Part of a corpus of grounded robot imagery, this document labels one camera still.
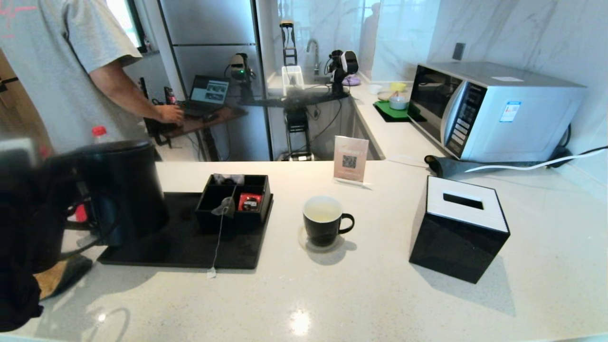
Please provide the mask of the person's right hand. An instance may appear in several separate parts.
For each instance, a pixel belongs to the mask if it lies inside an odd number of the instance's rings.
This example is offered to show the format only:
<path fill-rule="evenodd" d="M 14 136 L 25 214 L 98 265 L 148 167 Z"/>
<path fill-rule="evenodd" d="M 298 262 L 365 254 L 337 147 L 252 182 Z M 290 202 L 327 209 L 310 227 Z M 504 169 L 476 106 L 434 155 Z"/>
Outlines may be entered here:
<path fill-rule="evenodd" d="M 178 105 L 155 105 L 156 121 L 164 124 L 180 124 L 184 121 L 184 110 Z"/>

